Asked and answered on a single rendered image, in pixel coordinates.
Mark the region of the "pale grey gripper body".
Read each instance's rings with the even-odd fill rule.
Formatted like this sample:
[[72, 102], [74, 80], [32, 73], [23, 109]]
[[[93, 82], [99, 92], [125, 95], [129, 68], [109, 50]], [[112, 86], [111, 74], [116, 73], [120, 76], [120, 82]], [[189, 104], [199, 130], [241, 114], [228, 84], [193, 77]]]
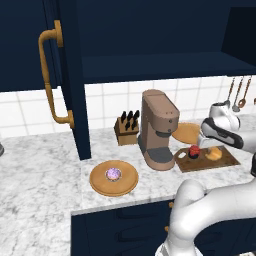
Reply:
[[198, 136], [197, 145], [200, 149], [220, 146], [221, 143], [218, 140], [207, 138], [204, 135]]

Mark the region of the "brown coffee machine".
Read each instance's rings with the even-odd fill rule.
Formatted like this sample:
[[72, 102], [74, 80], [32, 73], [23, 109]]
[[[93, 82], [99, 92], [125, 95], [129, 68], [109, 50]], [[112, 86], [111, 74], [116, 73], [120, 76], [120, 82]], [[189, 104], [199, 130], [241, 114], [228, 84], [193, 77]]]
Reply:
[[166, 171], [174, 167], [169, 138], [178, 128], [179, 116], [179, 110], [164, 92], [150, 89], [142, 93], [138, 144], [150, 168]]

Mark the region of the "hanging metal spoon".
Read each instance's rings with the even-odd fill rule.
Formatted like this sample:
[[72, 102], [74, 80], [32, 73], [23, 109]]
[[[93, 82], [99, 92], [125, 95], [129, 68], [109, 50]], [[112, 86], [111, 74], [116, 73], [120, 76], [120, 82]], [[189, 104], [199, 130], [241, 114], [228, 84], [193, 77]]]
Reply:
[[224, 104], [225, 104], [228, 108], [230, 107], [230, 96], [231, 96], [231, 93], [232, 93], [234, 84], [235, 84], [235, 77], [232, 79], [232, 82], [231, 82], [231, 85], [230, 85], [230, 88], [229, 88], [229, 93], [228, 93], [227, 99], [224, 101]]

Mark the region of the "golden croissant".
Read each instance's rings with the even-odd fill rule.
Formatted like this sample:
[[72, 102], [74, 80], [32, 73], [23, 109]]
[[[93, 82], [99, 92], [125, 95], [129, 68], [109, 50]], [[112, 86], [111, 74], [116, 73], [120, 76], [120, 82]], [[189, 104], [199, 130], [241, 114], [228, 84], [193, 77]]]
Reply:
[[211, 161], [217, 161], [222, 158], [222, 151], [218, 147], [210, 147], [205, 157]]

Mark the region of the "dark blue open cabinet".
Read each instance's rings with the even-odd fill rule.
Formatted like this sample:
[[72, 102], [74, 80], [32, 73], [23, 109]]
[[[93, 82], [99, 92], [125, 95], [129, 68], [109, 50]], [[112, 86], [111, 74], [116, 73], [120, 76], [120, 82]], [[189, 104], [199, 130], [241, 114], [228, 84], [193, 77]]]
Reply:
[[256, 74], [256, 0], [77, 0], [86, 83]]

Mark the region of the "hanging copper spoon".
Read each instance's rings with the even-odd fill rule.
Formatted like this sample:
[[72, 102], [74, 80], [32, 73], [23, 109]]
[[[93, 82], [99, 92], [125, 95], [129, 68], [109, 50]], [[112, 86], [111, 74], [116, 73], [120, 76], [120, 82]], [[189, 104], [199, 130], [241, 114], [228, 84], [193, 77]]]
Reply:
[[247, 92], [248, 92], [249, 86], [251, 84], [251, 81], [252, 81], [252, 75], [248, 79], [243, 98], [241, 100], [239, 100], [239, 102], [238, 102], [238, 107], [240, 109], [243, 108], [246, 104], [246, 96], [247, 96]]

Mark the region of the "purple frosted cupcake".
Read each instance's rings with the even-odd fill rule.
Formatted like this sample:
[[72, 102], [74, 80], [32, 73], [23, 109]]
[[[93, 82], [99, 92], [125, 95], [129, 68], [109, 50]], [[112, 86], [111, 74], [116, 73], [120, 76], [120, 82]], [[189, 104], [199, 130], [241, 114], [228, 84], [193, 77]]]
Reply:
[[116, 182], [122, 177], [122, 172], [118, 168], [109, 168], [105, 172], [105, 177], [111, 182]]

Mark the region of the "wooden knife block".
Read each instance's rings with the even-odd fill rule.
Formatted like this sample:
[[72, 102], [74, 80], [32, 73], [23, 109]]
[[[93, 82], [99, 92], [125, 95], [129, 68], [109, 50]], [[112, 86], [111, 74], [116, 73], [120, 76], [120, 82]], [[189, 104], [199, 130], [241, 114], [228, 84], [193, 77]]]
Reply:
[[130, 127], [126, 131], [125, 125], [127, 123], [127, 119], [124, 120], [124, 122], [121, 122], [121, 118], [118, 117], [114, 126], [114, 131], [116, 134], [117, 142], [119, 146], [123, 145], [133, 145], [137, 143], [137, 134], [139, 132], [139, 125], [135, 127], [134, 130], [132, 130], [131, 126], [133, 121], [130, 120]]

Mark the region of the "round wooden board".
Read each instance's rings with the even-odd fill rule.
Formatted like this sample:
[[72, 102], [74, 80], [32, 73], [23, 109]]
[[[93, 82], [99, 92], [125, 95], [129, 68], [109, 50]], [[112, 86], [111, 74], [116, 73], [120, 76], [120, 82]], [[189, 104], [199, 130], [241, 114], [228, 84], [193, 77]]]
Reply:
[[179, 122], [178, 128], [172, 133], [172, 136], [185, 144], [196, 144], [198, 142], [198, 136], [200, 132], [200, 126], [195, 123]]

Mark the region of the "brown wooden cutting board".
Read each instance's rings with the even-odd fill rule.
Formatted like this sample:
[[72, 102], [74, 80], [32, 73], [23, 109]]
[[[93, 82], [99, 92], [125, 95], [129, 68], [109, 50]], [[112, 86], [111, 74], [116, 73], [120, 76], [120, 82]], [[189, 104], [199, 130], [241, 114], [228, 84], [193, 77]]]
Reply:
[[222, 151], [222, 158], [217, 161], [211, 161], [205, 157], [209, 148], [200, 149], [199, 157], [191, 159], [188, 155], [189, 148], [182, 148], [174, 155], [174, 159], [182, 172], [239, 165], [239, 161], [224, 146], [218, 147]]

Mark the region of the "dark blue base cabinet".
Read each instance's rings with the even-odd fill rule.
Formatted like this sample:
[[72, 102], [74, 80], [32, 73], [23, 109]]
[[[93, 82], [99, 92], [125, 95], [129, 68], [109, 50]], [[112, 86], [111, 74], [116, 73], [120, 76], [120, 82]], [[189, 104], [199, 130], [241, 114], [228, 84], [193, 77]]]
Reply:
[[[167, 237], [170, 201], [117, 208], [71, 218], [71, 256], [155, 256]], [[201, 231], [203, 256], [256, 251], [256, 218], [223, 221]]]

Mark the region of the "dark blue cabinet door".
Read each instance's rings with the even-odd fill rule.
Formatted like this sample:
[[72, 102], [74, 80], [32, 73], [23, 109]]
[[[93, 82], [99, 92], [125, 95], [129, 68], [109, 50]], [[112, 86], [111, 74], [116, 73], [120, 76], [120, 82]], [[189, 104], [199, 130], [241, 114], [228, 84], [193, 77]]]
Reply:
[[62, 91], [68, 109], [72, 110], [72, 129], [80, 160], [91, 158], [90, 136], [83, 83], [82, 58], [76, 13], [76, 0], [58, 0], [64, 47], [59, 50], [62, 69]]

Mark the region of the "round wooden plate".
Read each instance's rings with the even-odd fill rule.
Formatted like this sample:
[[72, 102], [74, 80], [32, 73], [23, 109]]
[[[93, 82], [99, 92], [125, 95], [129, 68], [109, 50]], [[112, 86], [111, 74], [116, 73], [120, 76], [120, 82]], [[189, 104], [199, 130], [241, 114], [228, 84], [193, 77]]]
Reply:
[[[111, 182], [106, 179], [105, 172], [109, 168], [118, 168], [122, 177]], [[138, 172], [129, 163], [121, 160], [109, 160], [98, 164], [90, 173], [90, 185], [99, 194], [117, 197], [131, 192], [138, 183]]]

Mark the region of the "dark blue wall cabinet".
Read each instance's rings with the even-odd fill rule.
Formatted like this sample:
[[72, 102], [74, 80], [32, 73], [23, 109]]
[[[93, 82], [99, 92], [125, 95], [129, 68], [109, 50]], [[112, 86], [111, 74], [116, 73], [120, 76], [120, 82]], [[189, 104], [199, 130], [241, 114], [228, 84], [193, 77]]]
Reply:
[[57, 19], [56, 0], [0, 0], [0, 92], [44, 88], [38, 38]]

